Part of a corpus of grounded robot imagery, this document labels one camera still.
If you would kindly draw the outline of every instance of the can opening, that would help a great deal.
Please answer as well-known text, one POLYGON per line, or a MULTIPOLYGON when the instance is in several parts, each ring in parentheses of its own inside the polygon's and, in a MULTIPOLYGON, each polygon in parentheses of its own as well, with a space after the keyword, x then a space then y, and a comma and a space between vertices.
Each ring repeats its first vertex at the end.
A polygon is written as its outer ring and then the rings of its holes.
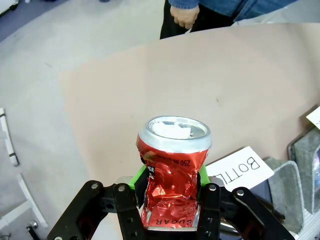
POLYGON ((146 127, 153 134, 167 139, 190 140, 210 134, 209 128, 202 122, 178 116, 156 117, 146 127))

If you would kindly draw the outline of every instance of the cardboard sheet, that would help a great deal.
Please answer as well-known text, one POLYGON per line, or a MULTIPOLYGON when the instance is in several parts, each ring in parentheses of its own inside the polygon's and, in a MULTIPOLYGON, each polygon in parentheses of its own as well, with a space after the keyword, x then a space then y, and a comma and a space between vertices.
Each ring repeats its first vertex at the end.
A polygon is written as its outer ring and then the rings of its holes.
POLYGON ((65 110, 92 179, 111 185, 142 163, 138 130, 159 115, 206 123, 206 163, 244 146, 287 159, 319 103, 320 25, 229 27, 91 60, 61 78, 65 110))

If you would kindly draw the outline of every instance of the person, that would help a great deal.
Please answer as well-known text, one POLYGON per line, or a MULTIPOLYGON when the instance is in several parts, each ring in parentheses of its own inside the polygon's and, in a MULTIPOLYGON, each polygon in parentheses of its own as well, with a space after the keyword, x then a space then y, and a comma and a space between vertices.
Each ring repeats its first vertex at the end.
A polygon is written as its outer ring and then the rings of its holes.
POLYGON ((160 39, 228 27, 281 9, 296 0, 165 0, 160 39))

